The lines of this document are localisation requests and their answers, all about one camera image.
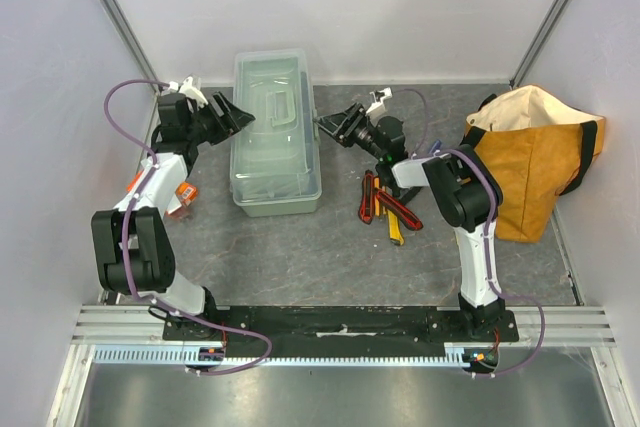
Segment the green translucent tool box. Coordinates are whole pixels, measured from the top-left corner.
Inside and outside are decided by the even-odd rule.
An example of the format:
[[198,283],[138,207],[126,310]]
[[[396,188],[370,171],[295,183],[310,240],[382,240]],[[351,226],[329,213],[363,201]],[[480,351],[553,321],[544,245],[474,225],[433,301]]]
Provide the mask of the green translucent tool box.
[[237,55],[233,103],[255,117],[232,139],[234,203],[250,217],[314,212],[322,194],[320,140],[304,51]]

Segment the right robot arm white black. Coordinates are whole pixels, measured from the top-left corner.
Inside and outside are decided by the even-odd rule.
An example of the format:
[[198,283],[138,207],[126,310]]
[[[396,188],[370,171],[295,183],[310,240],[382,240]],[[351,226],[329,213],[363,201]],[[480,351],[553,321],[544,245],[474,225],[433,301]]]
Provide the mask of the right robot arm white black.
[[358,216],[369,224],[375,206],[384,207],[406,229],[423,223],[400,198],[404,191],[428,187],[440,214],[454,229],[459,249],[462,284],[457,324],[467,339],[493,338],[507,323],[505,298],[497,281],[494,233],[503,194],[497,181],[468,144],[411,160],[405,147],[403,123],[385,115],[372,121],[363,105],[316,118],[319,130],[339,145],[354,145],[375,157],[374,172],[362,181]]

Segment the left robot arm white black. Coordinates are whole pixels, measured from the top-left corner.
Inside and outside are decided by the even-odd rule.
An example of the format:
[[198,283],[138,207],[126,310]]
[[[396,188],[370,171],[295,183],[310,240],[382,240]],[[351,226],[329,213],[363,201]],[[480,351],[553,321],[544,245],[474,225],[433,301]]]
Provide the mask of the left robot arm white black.
[[220,144],[255,118],[219,92],[202,105],[193,95],[169,94],[158,114],[150,152],[126,196],[91,219],[98,278],[104,290],[149,302],[166,323],[206,340],[219,331],[220,312],[207,288],[178,272],[164,218],[189,202],[180,188],[200,145]]

